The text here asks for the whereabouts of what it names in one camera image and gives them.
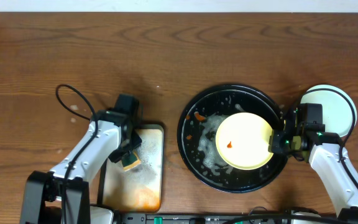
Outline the light blue plate top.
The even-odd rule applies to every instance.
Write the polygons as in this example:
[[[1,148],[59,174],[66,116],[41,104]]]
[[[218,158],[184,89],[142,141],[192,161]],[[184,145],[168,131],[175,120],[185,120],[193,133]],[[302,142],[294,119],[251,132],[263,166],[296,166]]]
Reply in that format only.
[[[323,107],[323,124],[325,131],[329,133],[337,133],[340,137],[344,137],[350,131],[352,126],[352,110],[348,102],[340,95],[347,98],[351,103],[355,115],[355,123],[357,122],[357,109],[351,97],[340,88],[332,85],[316,85],[308,89],[315,90],[302,97],[300,103],[321,104]]]

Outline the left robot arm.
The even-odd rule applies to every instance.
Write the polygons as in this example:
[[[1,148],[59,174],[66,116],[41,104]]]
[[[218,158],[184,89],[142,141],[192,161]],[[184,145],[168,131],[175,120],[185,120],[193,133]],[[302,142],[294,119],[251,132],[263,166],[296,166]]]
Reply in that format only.
[[[79,143],[48,172],[34,171],[25,184],[21,223],[117,223],[117,212],[90,203],[90,183],[106,160],[134,155],[142,140],[139,101],[119,95],[113,108],[98,111]]]

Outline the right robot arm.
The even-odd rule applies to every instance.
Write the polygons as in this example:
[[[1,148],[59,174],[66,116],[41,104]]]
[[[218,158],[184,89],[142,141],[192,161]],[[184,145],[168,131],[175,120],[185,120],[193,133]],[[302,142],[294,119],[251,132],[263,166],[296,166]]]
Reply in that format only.
[[[340,136],[325,131],[321,104],[303,103],[289,111],[283,128],[272,131],[268,151],[309,163],[338,219],[358,223],[358,173]]]

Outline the yellow plate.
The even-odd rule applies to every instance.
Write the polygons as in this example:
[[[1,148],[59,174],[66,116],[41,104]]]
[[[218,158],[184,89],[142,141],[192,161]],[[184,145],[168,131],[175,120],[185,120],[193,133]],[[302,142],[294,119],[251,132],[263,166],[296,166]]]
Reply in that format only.
[[[227,117],[216,132],[216,149],[230,166],[254,170],[273,157],[269,152],[271,125],[252,113],[236,113]]]

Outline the orange green sponge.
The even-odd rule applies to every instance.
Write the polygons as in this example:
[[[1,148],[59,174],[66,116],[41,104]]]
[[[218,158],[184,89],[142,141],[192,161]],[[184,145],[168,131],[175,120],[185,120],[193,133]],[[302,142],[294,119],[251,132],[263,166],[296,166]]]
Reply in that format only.
[[[135,168],[136,166],[138,166],[139,164],[141,164],[141,161],[140,161],[137,153],[135,151],[133,151],[132,153],[124,156],[121,159],[121,163],[122,163],[123,170],[129,171],[129,170]]]

